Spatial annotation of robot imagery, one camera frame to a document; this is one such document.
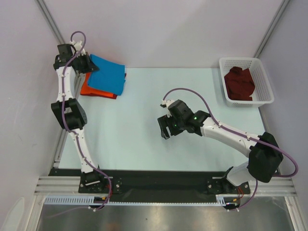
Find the blue t shirt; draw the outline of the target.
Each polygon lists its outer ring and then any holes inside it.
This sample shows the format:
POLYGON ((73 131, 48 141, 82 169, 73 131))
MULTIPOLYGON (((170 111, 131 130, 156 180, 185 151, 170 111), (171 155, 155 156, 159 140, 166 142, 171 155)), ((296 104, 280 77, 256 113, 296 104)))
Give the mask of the blue t shirt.
POLYGON ((126 82, 125 66, 108 61, 94 54, 91 54, 90 58, 99 70, 91 73, 87 81, 88 86, 96 90, 121 95, 126 82))

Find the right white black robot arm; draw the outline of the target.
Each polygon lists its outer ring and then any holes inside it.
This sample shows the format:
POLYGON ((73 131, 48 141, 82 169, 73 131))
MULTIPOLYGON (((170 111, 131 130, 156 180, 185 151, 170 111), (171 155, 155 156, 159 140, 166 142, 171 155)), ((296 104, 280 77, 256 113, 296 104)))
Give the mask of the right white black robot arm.
POLYGON ((242 183, 247 181, 270 182, 283 160, 280 152, 260 143, 263 141, 276 147, 277 144, 274 143, 271 134, 265 132, 257 138, 257 141, 242 138, 237 133, 224 130, 222 125, 217 125, 210 114, 204 111, 188 113, 187 116, 163 115, 157 121, 161 129, 161 136, 166 140, 187 131, 215 139, 248 158, 247 162, 237 167, 230 167, 225 172, 222 188, 227 193, 235 192, 242 183))

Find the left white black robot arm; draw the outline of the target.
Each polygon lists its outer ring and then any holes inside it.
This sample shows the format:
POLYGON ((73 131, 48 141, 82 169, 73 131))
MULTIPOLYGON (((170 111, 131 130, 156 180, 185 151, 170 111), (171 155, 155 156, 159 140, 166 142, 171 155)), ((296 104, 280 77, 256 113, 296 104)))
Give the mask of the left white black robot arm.
POLYGON ((91 61, 88 53, 70 61, 73 57, 69 54, 56 56, 54 68, 58 76, 59 90, 56 102, 51 104, 51 110, 61 128, 69 133, 76 147, 81 163, 80 186, 100 193, 105 189, 106 181, 99 174, 99 165, 93 161, 87 147, 84 130, 87 116, 75 98, 74 84, 76 74, 91 73, 99 68, 91 61))

